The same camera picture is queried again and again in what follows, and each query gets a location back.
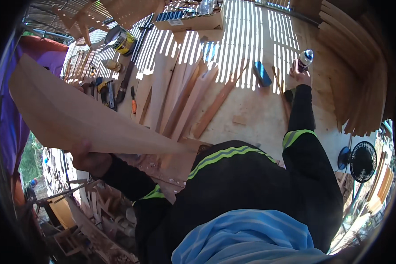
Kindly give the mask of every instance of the electric fan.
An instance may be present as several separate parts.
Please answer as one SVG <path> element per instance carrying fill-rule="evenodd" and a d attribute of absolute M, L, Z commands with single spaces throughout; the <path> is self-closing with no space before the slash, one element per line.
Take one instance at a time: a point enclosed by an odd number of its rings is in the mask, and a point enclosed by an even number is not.
<path fill-rule="evenodd" d="M 343 170 L 350 165 L 350 174 L 357 182 L 368 181 L 377 167 L 377 154 L 374 146 L 367 141 L 359 142 L 353 151 L 344 147 L 337 158 L 339 170 Z"/>

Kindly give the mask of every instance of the fan grille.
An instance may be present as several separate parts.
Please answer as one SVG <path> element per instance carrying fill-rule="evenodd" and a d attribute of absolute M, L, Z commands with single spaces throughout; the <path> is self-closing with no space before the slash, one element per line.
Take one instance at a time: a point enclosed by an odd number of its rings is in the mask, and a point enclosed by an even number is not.
<path fill-rule="evenodd" d="M 377 167 L 374 146 L 367 141 L 359 142 L 350 156 L 350 173 L 357 182 L 368 181 Z"/>

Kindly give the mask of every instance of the blue sanding block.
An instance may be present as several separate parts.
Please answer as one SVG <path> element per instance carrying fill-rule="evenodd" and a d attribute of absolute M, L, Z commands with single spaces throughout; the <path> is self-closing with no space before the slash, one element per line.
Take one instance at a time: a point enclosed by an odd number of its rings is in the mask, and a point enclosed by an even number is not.
<path fill-rule="evenodd" d="M 261 61 L 256 61 L 253 65 L 254 73 L 262 87 L 269 87 L 273 82 L 271 81 L 269 75 L 264 69 Z"/>

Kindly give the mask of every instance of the cardboard box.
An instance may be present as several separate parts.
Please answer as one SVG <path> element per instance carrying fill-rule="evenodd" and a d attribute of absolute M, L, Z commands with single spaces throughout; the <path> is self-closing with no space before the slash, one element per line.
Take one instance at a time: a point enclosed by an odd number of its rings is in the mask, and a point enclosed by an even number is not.
<path fill-rule="evenodd" d="M 154 22 L 160 30 L 171 30 L 173 33 L 182 31 L 222 30 L 224 22 L 223 7 L 220 12 L 209 15 L 192 16 L 182 19 Z"/>

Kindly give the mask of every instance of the screwdriver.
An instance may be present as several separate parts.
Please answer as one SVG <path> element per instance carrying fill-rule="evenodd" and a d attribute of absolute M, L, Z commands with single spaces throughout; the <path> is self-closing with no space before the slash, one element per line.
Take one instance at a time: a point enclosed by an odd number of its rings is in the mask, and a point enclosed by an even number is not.
<path fill-rule="evenodd" d="M 136 114 L 136 101 L 135 101 L 135 88 L 130 88 L 130 94 L 132 95 L 132 113 Z"/>

